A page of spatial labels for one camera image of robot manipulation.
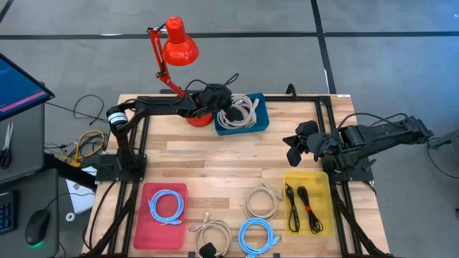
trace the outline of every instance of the wooden table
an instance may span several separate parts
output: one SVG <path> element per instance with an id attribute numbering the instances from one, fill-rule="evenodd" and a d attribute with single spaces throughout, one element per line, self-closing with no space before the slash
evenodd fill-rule
<path id="1" fill-rule="evenodd" d="M 123 102 L 136 97 L 137 95 L 121 95 L 119 101 Z M 331 100 L 336 124 L 339 124 L 346 115 L 354 112 L 349 96 L 331 95 Z M 143 183 L 172 182 L 187 185 L 185 242 L 179 251 L 134 249 L 132 240 L 135 235 L 136 217 L 140 205 L 143 185 L 141 183 L 129 257 L 186 257 L 188 252 L 194 251 L 194 233 L 190 232 L 189 228 L 200 224 L 206 211 L 213 219 L 225 220 L 232 229 L 233 243 L 227 257 L 245 257 L 246 254 L 240 249 L 237 242 L 237 233 L 240 225 L 246 219 L 243 204 L 247 193 L 252 188 L 259 186 L 261 180 L 279 193 L 283 193 L 282 177 L 285 171 L 321 169 L 321 163 L 314 162 L 312 155 L 303 155 L 303 161 L 297 168 L 290 167 L 285 157 L 289 147 L 282 142 L 283 137 L 294 134 L 299 123 L 317 120 L 314 104 L 312 102 L 267 102 L 267 107 L 270 126 L 265 132 L 225 137 L 217 135 L 213 124 L 204 128 L 194 128 L 178 115 L 151 117 L 146 144 L 148 166 Z M 327 130 L 329 130 L 325 108 L 323 112 Z M 348 125 L 355 123 L 355 117 L 347 121 Z M 137 144 L 140 140 L 141 124 L 138 128 Z M 115 138 L 110 137 L 109 151 L 114 153 L 116 148 Z M 98 186 L 94 207 L 99 204 L 108 185 L 109 183 L 102 183 Z M 349 186 L 357 221 L 376 246 L 383 252 L 388 252 L 389 248 L 373 191 L 360 182 L 351 182 Z M 94 244 L 113 221 L 119 187 L 119 183 L 114 185 L 101 207 L 93 236 Z M 259 193 L 259 196 L 255 196 L 252 200 L 252 205 L 254 210 L 262 213 L 263 210 L 269 209 L 271 201 L 267 196 Z M 272 257 L 273 253 L 280 253 L 282 257 L 341 256 L 336 230 L 335 236 L 331 238 L 286 234 L 283 209 L 284 205 L 281 201 L 277 216 L 270 221 L 275 235 L 280 236 L 281 240 L 265 253 L 264 257 Z M 90 222 L 93 220 L 94 213 L 95 209 L 91 214 Z M 125 222 L 118 232 L 116 252 L 121 250 Z M 344 224 L 349 251 L 353 252 L 350 229 L 346 222 Z M 220 234 L 218 231 L 208 230 L 205 238 L 212 241 L 219 249 L 224 244 L 224 237 Z M 265 234 L 264 229 L 254 226 L 253 229 L 247 231 L 245 238 L 247 243 L 260 248 L 265 243 Z"/>

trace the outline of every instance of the yellow tray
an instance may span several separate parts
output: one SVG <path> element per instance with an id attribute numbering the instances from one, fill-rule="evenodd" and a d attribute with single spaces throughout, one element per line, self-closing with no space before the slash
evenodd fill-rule
<path id="1" fill-rule="evenodd" d="M 288 185 L 292 186 L 295 192 L 295 205 L 300 217 L 300 231 L 298 233 L 291 232 L 288 228 L 288 218 L 292 207 L 284 192 L 285 232 L 292 235 L 332 237 L 335 233 L 335 227 L 333 225 L 333 211 L 327 174 L 318 171 L 289 171 L 284 173 L 283 182 L 284 185 L 288 183 Z M 308 213 L 304 203 L 296 193 L 296 189 L 299 186 L 306 187 L 312 211 L 323 224 L 323 231 L 317 234 L 313 234 L 309 229 Z"/>

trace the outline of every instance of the red desk lamp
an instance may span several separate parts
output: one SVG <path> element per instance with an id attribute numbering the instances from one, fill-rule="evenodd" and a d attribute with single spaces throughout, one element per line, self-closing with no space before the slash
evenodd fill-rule
<path id="1" fill-rule="evenodd" d="M 164 32 L 162 27 L 166 25 L 166 31 L 169 38 L 161 46 L 161 33 Z M 169 86 L 178 96 L 186 96 L 179 86 L 171 80 L 171 75 L 167 69 L 166 63 L 175 66 L 190 65 L 198 58 L 199 49 L 194 40 L 185 34 L 184 22 L 177 16 L 169 17 L 165 24 L 157 28 L 148 28 L 147 30 L 153 51 L 155 52 L 156 61 L 158 62 L 159 72 L 156 73 L 156 78 Z M 200 118 L 187 118 L 190 125 L 202 127 L 208 125 L 214 119 L 212 114 L 204 115 Z"/>

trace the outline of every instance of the computer mouse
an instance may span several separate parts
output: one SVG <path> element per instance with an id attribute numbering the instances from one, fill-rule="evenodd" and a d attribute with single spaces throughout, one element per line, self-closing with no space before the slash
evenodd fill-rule
<path id="1" fill-rule="evenodd" d="M 46 209 L 35 211 L 32 214 L 25 231 L 26 242 L 29 245 L 33 246 L 44 239 L 50 216 L 51 214 Z"/>

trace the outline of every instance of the computer monitor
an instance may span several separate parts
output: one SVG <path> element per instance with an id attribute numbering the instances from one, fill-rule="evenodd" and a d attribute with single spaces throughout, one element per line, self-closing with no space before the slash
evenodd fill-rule
<path id="1" fill-rule="evenodd" d="M 42 83 L 0 53 L 0 121 L 54 97 Z"/>

